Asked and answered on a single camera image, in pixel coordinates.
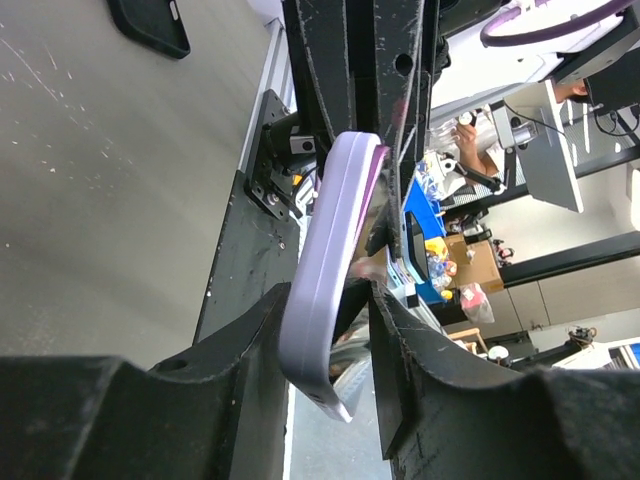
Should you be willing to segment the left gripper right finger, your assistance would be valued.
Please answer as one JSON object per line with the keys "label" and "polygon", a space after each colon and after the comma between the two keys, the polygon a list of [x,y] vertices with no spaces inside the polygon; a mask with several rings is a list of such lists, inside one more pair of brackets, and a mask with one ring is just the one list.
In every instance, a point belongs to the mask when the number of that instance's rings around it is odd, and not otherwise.
{"label": "left gripper right finger", "polygon": [[383,457],[397,479],[635,479],[639,375],[519,373],[462,349],[370,290]]}

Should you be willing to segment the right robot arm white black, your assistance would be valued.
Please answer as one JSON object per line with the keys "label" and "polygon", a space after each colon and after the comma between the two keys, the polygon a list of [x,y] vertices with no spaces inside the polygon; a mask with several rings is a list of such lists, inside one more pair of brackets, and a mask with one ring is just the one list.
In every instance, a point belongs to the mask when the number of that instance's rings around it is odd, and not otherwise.
{"label": "right robot arm white black", "polygon": [[302,129],[317,148],[319,174],[342,182],[337,166],[351,141],[373,137],[391,150],[391,211],[375,248],[400,252],[400,203],[416,147],[433,111],[435,84],[488,68],[486,90],[565,76],[616,31],[638,20],[633,1],[287,1],[283,5]]}

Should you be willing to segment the black screen smartphone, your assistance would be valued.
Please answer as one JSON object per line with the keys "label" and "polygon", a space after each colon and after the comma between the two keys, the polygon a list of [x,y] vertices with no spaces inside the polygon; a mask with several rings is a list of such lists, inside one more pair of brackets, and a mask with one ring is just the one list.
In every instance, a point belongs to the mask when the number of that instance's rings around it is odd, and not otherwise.
{"label": "black screen smartphone", "polygon": [[351,406],[358,402],[370,362],[370,287],[388,280],[390,160],[386,147],[376,149],[372,165],[379,173],[368,187],[371,196],[341,295],[329,359],[330,383],[338,397]]}

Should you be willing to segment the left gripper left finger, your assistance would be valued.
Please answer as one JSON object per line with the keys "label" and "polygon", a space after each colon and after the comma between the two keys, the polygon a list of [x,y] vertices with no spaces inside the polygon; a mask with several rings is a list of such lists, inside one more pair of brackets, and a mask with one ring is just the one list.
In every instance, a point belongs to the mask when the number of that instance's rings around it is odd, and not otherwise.
{"label": "left gripper left finger", "polygon": [[5,479],[277,479],[287,383],[277,360],[289,294],[150,370],[119,357],[1,361]]}

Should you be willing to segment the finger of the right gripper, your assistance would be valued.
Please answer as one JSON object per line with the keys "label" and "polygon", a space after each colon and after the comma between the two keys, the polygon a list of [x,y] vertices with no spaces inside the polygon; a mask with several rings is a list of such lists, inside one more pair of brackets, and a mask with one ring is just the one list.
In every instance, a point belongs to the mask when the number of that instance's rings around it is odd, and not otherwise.
{"label": "finger of the right gripper", "polygon": [[330,145],[353,128],[346,6],[343,1],[282,3],[302,128]]}
{"label": "finger of the right gripper", "polygon": [[397,259],[403,243],[402,204],[418,137],[428,123],[440,3],[376,1],[373,6],[379,134],[390,147],[389,249]]}

